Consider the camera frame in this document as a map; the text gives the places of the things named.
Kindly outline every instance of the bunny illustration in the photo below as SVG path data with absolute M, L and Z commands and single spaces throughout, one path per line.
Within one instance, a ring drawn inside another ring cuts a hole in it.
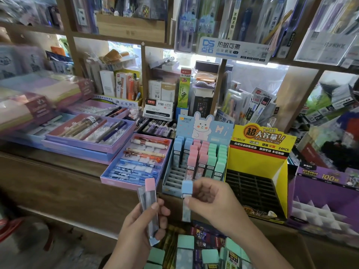
M 209 134 L 212 130 L 209 129 L 209 125 L 213 120 L 212 116 L 207 117 L 206 120 L 200 119 L 200 113 L 195 113 L 195 125 L 193 126 L 192 138 L 199 140 L 208 140 Z

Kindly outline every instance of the blue header card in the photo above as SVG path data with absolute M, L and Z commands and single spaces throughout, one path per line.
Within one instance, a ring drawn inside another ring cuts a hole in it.
M 201 114 L 196 112 L 194 117 L 178 117 L 177 135 L 227 146 L 231 142 L 233 128 L 233 124 L 215 121 L 213 115 L 203 119 Z

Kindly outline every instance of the qr code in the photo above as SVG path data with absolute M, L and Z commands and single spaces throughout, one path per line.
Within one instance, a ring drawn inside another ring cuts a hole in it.
M 316 40 L 317 37 L 318 37 L 318 35 L 319 35 L 319 32 L 313 32 L 313 34 L 312 34 L 312 36 L 311 36 L 311 39 L 312 39 L 312 40 Z

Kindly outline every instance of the person's right hand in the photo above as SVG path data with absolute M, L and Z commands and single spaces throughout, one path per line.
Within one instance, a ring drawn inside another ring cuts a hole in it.
M 185 203 L 229 237 L 253 225 L 230 186 L 221 181 L 206 177 L 194 181 L 192 197 Z

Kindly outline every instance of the person's left hand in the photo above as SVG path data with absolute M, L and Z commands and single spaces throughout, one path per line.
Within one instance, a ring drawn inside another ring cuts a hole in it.
M 143 213 L 141 213 L 141 204 L 137 204 L 125 218 L 116 247 L 104 269 L 143 269 L 151 250 L 147 226 L 157 213 L 160 228 L 155 238 L 163 239 L 167 228 L 166 216 L 171 213 L 164 206 L 164 201 L 158 198 L 157 202 Z

